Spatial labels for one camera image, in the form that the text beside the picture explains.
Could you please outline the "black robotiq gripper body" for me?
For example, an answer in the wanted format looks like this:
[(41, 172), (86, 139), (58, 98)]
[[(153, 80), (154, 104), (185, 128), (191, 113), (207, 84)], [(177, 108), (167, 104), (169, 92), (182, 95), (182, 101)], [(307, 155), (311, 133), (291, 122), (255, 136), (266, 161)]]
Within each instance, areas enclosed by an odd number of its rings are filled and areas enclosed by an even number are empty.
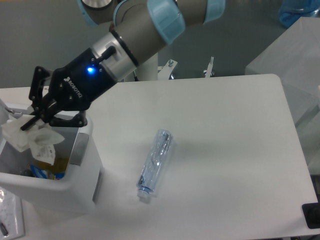
[(85, 111), (117, 81), (102, 67), (116, 53), (108, 47), (100, 57), (86, 49), (66, 66), (53, 71), (48, 93), (62, 111)]

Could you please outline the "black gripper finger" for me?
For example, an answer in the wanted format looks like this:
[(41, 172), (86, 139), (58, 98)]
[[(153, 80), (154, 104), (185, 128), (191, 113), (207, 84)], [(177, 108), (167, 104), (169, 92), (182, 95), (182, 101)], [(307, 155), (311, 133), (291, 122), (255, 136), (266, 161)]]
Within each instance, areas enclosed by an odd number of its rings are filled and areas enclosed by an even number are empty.
[(57, 117), (56, 114), (61, 113), (58, 110), (38, 110), (37, 117), (44, 123), (48, 123), (51, 127), (84, 127), (88, 121), (86, 118), (86, 111), (78, 111), (70, 119)]
[(29, 91), (29, 99), (31, 100), (32, 118), (27, 121), (20, 129), (22, 131), (29, 130), (38, 120), (44, 123), (51, 123), (54, 118), (54, 112), (49, 109), (49, 104), (53, 103), (53, 98), (46, 94), (43, 96), (43, 90), (46, 81), (50, 81), (52, 71), (42, 66), (36, 66)]

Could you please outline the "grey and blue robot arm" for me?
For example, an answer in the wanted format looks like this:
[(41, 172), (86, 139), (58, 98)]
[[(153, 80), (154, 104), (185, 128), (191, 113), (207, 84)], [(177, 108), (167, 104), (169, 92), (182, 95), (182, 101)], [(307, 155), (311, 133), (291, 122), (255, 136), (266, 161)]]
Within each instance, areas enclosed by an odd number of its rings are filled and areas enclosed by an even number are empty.
[(33, 112), (21, 130), (38, 120), (52, 127), (87, 124), (91, 103), (131, 74), (186, 27), (220, 18), (223, 0), (81, 0), (95, 24), (113, 22), (110, 31), (66, 66), (37, 66), (30, 87)]

